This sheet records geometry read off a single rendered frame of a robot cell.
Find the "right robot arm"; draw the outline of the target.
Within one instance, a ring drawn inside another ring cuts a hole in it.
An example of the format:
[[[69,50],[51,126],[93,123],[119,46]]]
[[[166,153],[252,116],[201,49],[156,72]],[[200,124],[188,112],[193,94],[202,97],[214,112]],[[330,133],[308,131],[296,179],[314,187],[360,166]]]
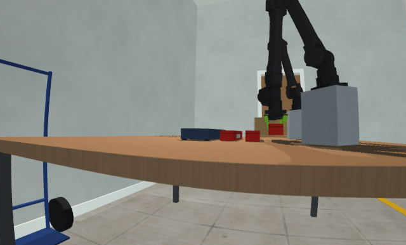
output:
[[[289,59],[289,55],[287,52],[287,41],[283,40],[282,38],[282,65],[284,68],[285,76],[287,79],[287,86],[286,88],[286,96],[288,99],[292,99],[292,109],[291,110],[299,110],[301,109],[301,92],[303,89],[300,83],[297,83],[294,77],[294,73],[292,70],[291,62]],[[292,88],[292,86],[296,86]],[[296,97],[296,98],[295,98]],[[299,108],[296,108],[299,107]]]

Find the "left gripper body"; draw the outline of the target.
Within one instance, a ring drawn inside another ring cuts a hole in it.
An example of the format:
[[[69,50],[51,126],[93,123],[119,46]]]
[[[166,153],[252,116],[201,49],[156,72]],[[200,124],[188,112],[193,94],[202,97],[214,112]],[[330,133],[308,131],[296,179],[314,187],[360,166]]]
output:
[[[269,100],[270,110],[265,110],[265,114],[268,114],[268,115],[264,115],[264,116],[288,116],[288,114],[285,114],[286,110],[281,110],[281,99],[276,99],[276,100],[277,101],[274,101],[274,99]],[[272,115],[272,113],[273,113],[273,115]]]

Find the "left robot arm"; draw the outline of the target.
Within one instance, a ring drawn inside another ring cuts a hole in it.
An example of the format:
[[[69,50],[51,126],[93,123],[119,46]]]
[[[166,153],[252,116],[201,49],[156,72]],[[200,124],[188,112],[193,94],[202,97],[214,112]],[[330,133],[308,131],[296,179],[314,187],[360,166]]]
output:
[[[333,85],[348,85],[348,83],[339,82],[339,76],[334,66],[334,55],[326,50],[322,41],[318,38],[299,1],[266,0],[266,11],[270,17],[269,53],[268,65],[265,72],[266,87],[259,89],[258,100],[260,102],[268,102],[268,110],[270,110],[270,99],[274,99],[274,101],[281,99],[280,89],[278,88],[282,87],[283,75],[281,63],[282,22],[283,15],[287,14],[287,10],[303,40],[303,49],[305,51],[304,62],[306,66],[318,69],[316,78],[317,87],[311,88],[311,90]]]

